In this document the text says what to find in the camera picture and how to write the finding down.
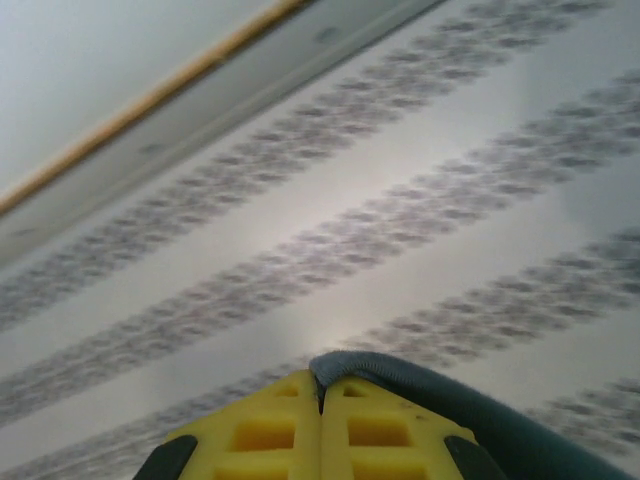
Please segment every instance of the wallpaper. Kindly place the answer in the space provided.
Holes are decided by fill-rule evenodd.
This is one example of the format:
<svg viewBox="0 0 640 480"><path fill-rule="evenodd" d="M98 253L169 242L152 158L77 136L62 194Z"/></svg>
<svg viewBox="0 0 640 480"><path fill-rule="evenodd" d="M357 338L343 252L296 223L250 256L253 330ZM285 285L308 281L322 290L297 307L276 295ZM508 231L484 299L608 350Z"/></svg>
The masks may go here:
<svg viewBox="0 0 640 480"><path fill-rule="evenodd" d="M120 480L334 348L640 477L640 3L448 0L0 272L0 480Z"/></svg>

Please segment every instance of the ceiling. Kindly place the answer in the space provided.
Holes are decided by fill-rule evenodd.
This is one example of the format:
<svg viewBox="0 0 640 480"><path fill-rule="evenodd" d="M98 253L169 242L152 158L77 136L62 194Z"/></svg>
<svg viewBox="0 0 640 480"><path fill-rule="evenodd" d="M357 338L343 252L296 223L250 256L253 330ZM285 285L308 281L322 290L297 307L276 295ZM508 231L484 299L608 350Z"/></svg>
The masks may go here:
<svg viewBox="0 0 640 480"><path fill-rule="evenodd" d="M0 217L0 267L439 3L0 0L0 200L286 3L306 8L8 209Z"/></svg>

